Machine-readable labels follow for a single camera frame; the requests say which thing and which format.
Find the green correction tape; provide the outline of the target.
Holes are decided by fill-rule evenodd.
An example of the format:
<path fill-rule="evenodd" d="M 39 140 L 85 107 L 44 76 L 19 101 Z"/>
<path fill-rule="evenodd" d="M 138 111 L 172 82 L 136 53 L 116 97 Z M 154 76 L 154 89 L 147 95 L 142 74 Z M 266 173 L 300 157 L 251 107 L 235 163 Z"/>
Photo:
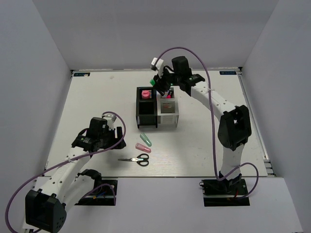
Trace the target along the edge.
<path fill-rule="evenodd" d="M 141 133 L 141 134 L 140 134 L 140 138 L 143 140 L 143 142 L 144 142 L 147 146 L 149 146 L 149 147 L 152 146 L 152 142 L 150 141 L 150 139 L 147 137 L 147 135 L 146 135 L 145 133 Z"/>

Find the pink glue stick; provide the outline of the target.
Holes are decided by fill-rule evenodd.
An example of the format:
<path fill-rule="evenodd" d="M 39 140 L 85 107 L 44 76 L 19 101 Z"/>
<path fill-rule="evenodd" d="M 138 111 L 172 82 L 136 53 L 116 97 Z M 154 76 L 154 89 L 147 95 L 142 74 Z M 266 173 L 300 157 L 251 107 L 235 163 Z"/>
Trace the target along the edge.
<path fill-rule="evenodd" d="M 142 90 L 142 92 L 141 92 L 141 98 L 142 98 L 143 100 L 149 99 L 150 96 L 151 96 L 150 90 Z"/>

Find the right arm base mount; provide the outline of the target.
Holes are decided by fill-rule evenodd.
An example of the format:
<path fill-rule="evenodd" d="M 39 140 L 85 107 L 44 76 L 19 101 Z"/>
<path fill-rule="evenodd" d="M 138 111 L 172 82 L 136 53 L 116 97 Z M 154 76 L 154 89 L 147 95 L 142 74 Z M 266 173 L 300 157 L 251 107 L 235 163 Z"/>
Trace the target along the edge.
<path fill-rule="evenodd" d="M 249 197 L 244 197 L 248 193 L 245 179 L 230 186 L 218 180 L 201 180 L 199 183 L 203 191 L 205 207 L 235 207 L 250 206 Z"/>

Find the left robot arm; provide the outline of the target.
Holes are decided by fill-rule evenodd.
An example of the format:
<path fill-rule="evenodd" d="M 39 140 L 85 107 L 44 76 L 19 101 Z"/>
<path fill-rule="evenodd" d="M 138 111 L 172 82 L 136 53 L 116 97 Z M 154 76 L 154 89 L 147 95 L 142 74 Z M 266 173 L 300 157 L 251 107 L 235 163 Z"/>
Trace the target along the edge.
<path fill-rule="evenodd" d="M 25 222 L 50 233 L 63 227 L 67 213 L 87 193 L 102 190 L 101 174 L 93 169 L 82 171 L 94 154 L 126 146 L 126 127 L 114 127 L 119 116 L 104 112 L 93 117 L 89 127 L 81 130 L 71 144 L 66 159 L 55 173 L 37 190 L 30 190 L 25 197 Z"/>

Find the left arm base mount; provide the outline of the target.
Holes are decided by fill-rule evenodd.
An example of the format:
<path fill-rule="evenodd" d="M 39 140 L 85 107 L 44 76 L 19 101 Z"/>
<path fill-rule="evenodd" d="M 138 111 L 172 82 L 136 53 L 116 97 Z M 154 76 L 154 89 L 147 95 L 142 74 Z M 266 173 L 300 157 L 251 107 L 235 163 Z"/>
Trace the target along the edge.
<path fill-rule="evenodd" d="M 115 206 L 117 198 L 118 180 L 101 180 L 94 187 L 100 184 L 108 184 L 99 187 L 88 196 L 82 198 L 77 206 Z"/>

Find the pink correction tape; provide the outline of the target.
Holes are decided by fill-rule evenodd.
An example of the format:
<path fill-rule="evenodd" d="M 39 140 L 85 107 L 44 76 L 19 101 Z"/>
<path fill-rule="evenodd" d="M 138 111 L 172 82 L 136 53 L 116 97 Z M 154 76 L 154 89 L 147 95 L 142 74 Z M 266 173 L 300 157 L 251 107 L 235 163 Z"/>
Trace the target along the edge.
<path fill-rule="evenodd" d="M 149 147 L 146 147 L 140 143 L 136 143 L 135 148 L 137 150 L 143 151 L 144 153 L 151 153 L 151 151 L 152 151 Z"/>

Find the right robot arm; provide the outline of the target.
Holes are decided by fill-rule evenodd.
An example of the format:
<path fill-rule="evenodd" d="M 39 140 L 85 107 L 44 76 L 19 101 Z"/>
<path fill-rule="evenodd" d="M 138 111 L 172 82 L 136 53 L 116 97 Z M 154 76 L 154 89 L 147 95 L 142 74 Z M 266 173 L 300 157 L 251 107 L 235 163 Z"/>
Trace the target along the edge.
<path fill-rule="evenodd" d="M 157 74 L 151 85 L 160 95 L 168 92 L 171 86 L 179 86 L 210 110 L 212 121 L 218 120 L 218 130 L 212 131 L 212 144 L 215 146 L 218 140 L 223 146 L 223 162 L 221 169 L 214 171 L 220 190 L 232 193 L 242 179 L 242 152 L 252 134 L 249 110 L 245 105 L 232 104 L 213 90 L 207 79 L 194 74 L 185 56 L 173 58 L 172 65 L 172 68 L 166 67 L 162 59 L 154 58 L 151 68 Z"/>

